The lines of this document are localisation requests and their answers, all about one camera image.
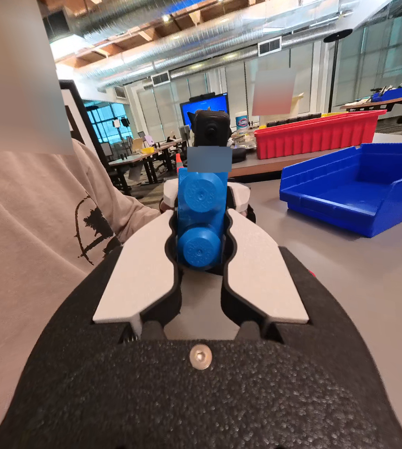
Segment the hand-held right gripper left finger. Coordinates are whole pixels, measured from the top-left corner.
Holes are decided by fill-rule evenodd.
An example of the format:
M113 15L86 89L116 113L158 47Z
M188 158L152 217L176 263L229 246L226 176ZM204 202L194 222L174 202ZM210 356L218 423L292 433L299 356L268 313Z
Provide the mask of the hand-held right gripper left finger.
M134 233L123 245L93 323L129 323L142 334L144 323L162 327L180 312L181 278L175 256L177 218L168 210Z

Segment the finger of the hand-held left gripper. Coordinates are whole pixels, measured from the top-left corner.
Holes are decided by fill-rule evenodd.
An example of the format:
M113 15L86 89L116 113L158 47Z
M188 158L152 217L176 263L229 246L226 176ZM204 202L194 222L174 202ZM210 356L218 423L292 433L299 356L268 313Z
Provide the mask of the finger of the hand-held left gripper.
M164 201L173 208L176 207L178 186L179 182L164 182L163 184Z
M238 213L247 213L250 188L245 184L227 184L227 208Z

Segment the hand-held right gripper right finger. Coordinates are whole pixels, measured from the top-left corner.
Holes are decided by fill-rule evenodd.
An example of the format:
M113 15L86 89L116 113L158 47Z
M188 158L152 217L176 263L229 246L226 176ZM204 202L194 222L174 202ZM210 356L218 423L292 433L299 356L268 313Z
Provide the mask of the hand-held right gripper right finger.
M226 216L232 254L224 262L222 309L240 324L306 324L308 313L277 242L234 209Z

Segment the blue two-stud toy block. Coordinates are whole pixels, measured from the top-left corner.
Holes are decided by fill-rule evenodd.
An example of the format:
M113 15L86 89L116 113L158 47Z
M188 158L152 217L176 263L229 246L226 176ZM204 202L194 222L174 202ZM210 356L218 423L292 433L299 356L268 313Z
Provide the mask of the blue two-stud toy block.
M220 264L223 252L227 173L178 172L177 260L199 271Z

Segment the blue plastic bin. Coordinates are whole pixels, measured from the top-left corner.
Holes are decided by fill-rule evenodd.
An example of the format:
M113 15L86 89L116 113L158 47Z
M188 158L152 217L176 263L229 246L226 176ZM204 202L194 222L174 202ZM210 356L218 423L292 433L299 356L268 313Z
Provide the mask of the blue plastic bin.
M288 209L372 238L402 222L402 142L366 143L285 167Z
M371 97L372 102L384 102L402 98L402 87L392 88L384 87L375 90Z

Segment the person's left forearm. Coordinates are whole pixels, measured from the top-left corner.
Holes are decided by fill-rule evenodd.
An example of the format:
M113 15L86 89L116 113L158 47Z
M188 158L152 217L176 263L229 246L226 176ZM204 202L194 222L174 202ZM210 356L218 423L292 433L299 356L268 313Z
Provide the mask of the person's left forearm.
M118 191L112 194L108 222L121 244L134 233L161 215L160 210L140 203L137 199Z

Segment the row of black cases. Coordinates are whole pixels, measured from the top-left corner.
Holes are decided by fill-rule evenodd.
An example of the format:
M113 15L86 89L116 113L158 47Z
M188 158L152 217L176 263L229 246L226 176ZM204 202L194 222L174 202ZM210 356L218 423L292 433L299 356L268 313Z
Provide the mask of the row of black cases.
M322 113L315 113L315 114L308 114L308 115L301 115L297 117L287 118L287 119L281 119L281 120L274 120L270 121L266 124L266 127L276 127L276 126L282 126L286 124L293 124L293 123L299 123L302 121L308 121L313 119L319 119L322 117Z

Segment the red ribbed plastic bin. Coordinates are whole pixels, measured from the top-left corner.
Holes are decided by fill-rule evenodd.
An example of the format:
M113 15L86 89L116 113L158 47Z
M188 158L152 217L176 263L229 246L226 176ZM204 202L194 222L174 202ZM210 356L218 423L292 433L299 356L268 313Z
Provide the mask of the red ribbed plastic bin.
M254 132L259 160L310 154L371 143L386 110L342 113L259 129Z

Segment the black floor lamp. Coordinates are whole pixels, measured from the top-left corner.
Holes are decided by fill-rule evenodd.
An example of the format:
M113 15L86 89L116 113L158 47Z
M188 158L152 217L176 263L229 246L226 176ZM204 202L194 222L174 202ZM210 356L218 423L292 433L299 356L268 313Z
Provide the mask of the black floor lamp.
M324 43L334 43L332 73L331 73L329 102L328 102L328 113L332 112L332 107L333 107L333 94L334 94L335 79L336 79L336 72L337 72L339 41L348 37L352 33L352 31L353 31L352 29L344 29L341 31L336 31L323 39Z

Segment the blue lit wall screen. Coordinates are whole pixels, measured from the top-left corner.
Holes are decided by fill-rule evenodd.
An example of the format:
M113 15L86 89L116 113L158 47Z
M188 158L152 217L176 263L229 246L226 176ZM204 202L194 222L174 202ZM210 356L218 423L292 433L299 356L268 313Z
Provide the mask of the blue lit wall screen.
M191 98L187 102L179 104L182 115L183 124L191 127L189 113L195 114L197 110L213 110L222 111L229 114L229 104L227 93L208 93L195 98Z

